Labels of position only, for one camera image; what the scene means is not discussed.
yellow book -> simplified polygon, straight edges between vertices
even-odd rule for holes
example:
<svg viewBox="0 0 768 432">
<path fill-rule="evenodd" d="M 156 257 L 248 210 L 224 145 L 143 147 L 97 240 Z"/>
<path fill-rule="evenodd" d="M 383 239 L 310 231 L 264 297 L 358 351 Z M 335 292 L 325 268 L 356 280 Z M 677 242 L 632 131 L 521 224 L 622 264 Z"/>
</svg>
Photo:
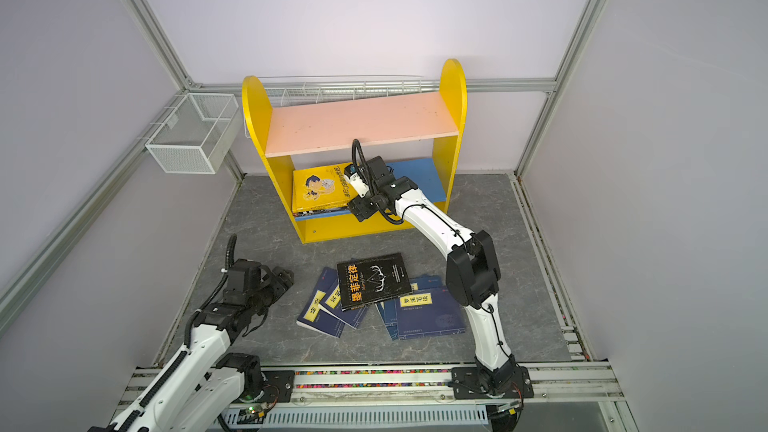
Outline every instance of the yellow book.
<svg viewBox="0 0 768 432">
<path fill-rule="evenodd" d="M 349 164 L 294 170 L 293 212 L 346 206 L 354 192 L 344 178 L 344 168 Z"/>
</svg>

black mounting plate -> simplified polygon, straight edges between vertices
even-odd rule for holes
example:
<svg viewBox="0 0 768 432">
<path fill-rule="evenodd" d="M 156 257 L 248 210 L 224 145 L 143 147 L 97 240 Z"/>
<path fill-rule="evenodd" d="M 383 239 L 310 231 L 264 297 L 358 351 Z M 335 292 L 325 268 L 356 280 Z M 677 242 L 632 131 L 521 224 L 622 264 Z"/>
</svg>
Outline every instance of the black mounting plate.
<svg viewBox="0 0 768 432">
<path fill-rule="evenodd" d="M 290 396 L 293 393 L 293 379 L 296 377 L 296 372 L 294 370 L 262 370 L 261 373 L 266 378 L 264 382 L 264 395 L 256 402 L 271 404 L 275 401 L 275 395 L 277 395 L 278 402 L 290 402 Z"/>
<path fill-rule="evenodd" d="M 454 367 L 451 369 L 451 380 L 460 384 L 467 385 L 474 390 L 480 390 L 480 381 L 478 379 L 478 370 L 476 367 Z M 531 377 L 528 375 L 528 370 L 525 367 L 521 367 L 519 365 L 514 366 L 512 382 L 518 386 L 520 392 L 523 394 L 524 399 L 533 398 L 533 386 L 531 385 Z M 479 394 L 461 386 L 453 388 L 453 397 L 457 399 L 488 398 L 486 394 Z M 513 387 L 507 390 L 504 393 L 504 398 L 518 398 L 517 389 Z"/>
</svg>

wire rack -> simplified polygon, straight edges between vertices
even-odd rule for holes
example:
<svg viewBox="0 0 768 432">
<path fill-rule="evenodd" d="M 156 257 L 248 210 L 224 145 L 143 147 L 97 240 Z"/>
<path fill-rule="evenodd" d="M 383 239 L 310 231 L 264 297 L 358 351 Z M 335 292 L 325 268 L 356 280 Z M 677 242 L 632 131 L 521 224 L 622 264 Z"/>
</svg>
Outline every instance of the wire rack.
<svg viewBox="0 0 768 432">
<path fill-rule="evenodd" d="M 237 134 L 233 94 L 190 92 L 147 141 L 160 167 L 173 174 L 215 174 Z"/>
</svg>

yellow side panel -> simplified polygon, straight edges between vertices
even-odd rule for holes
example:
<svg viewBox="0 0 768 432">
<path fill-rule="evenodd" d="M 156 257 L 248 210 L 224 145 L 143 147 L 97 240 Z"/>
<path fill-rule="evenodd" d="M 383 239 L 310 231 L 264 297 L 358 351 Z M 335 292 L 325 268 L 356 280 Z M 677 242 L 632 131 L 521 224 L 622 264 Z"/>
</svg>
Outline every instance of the yellow side panel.
<svg viewBox="0 0 768 432">
<path fill-rule="evenodd" d="M 243 80 L 243 114 L 250 132 L 250 139 L 254 141 L 259 155 L 264 157 L 266 138 L 270 133 L 272 120 L 272 104 L 261 81 L 254 76 L 248 76 Z"/>
<path fill-rule="evenodd" d="M 462 64 L 456 59 L 448 59 L 442 68 L 440 96 L 446 101 L 451 117 L 458 128 L 458 136 L 435 139 L 432 146 L 432 160 L 435 162 L 437 174 L 447 197 L 445 208 L 441 208 L 447 213 L 453 190 L 453 177 L 458 165 L 458 154 L 462 148 L 464 124 L 467 121 L 467 81 Z"/>
<path fill-rule="evenodd" d="M 288 217 L 299 234 L 302 242 L 304 236 L 302 230 L 293 220 L 291 211 L 291 199 L 293 198 L 293 160 L 290 156 L 266 158 L 264 150 L 266 149 L 266 139 L 270 133 L 270 120 L 272 119 L 272 104 L 267 96 L 264 86 L 254 76 L 248 76 L 243 81 L 243 114 L 245 122 L 248 125 L 250 138 L 254 141 L 254 146 L 264 162 L 267 173 L 272 178 L 277 195 L 288 212 Z"/>
<path fill-rule="evenodd" d="M 440 95 L 446 101 L 451 117 L 456 122 L 458 134 L 461 135 L 467 120 L 467 80 L 462 64 L 456 59 L 448 59 L 442 66 Z"/>
</svg>

white wall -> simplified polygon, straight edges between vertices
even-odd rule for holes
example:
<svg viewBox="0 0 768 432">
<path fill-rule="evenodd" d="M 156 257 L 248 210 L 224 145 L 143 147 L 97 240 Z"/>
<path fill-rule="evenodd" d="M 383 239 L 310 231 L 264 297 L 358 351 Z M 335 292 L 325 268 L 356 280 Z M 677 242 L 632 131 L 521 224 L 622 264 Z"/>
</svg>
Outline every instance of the white wall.
<svg viewBox="0 0 768 432">
<path fill-rule="evenodd" d="M 610 0 L 525 176 L 640 430 L 768 421 L 768 0 Z"/>
<path fill-rule="evenodd" d="M 176 89 L 120 0 L 0 0 L 0 17 L 2 288 Z"/>
<path fill-rule="evenodd" d="M 0 288 L 175 88 L 120 0 L 0 0 Z M 233 189 L 146 158 L 0 338 L 0 428 L 105 426 L 149 366 Z"/>
<path fill-rule="evenodd" d="M 468 95 L 467 123 L 458 158 L 459 173 L 503 170 L 517 167 L 528 136 L 542 110 L 543 92 L 474 92 Z M 232 153 L 243 172 L 265 175 L 264 164 L 254 143 L 238 132 Z M 432 157 L 432 140 L 385 146 L 367 146 L 366 156 L 395 161 Z M 323 166 L 350 160 L 350 150 L 334 150 L 293 156 L 296 168 Z"/>
<path fill-rule="evenodd" d="M 148 0 L 197 82 L 552 77 L 586 0 Z"/>
<path fill-rule="evenodd" d="M 105 427 L 152 365 L 234 183 L 165 174 L 147 156 L 0 338 L 4 430 Z"/>
</svg>

